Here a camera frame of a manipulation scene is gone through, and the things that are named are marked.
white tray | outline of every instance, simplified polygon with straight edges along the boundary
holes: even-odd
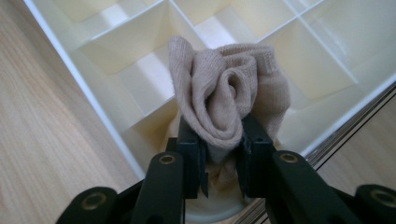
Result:
[[[195,49],[274,45],[292,100],[277,148],[303,156],[396,80],[394,0],[25,3],[140,178],[177,112],[167,69],[172,35]]]

wooden table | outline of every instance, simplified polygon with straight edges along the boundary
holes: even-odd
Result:
[[[396,100],[319,170],[396,189]],[[94,186],[138,179],[22,0],[0,0],[0,223],[54,223]]]

folded sock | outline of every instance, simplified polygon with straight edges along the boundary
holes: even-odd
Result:
[[[186,39],[174,36],[169,50],[179,114],[207,142],[211,167],[220,167],[209,175],[217,176],[219,185],[227,184],[235,177],[229,155],[242,138],[241,119],[251,112],[275,139],[290,106],[287,80],[270,46],[195,51]]]

fabric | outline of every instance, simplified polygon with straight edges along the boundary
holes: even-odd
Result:
[[[226,184],[235,177],[230,153],[242,138],[241,119],[251,112],[275,139],[290,106],[287,80],[270,46],[234,44],[195,51],[186,39],[174,36],[169,51],[179,115],[208,144],[208,167],[216,167],[209,176]],[[175,127],[170,130],[175,134]]]

drawer organizer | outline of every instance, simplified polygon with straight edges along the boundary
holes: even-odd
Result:
[[[396,80],[394,0],[25,3],[141,178],[177,112],[172,35],[195,49],[273,45],[292,101],[276,147],[303,156]]]

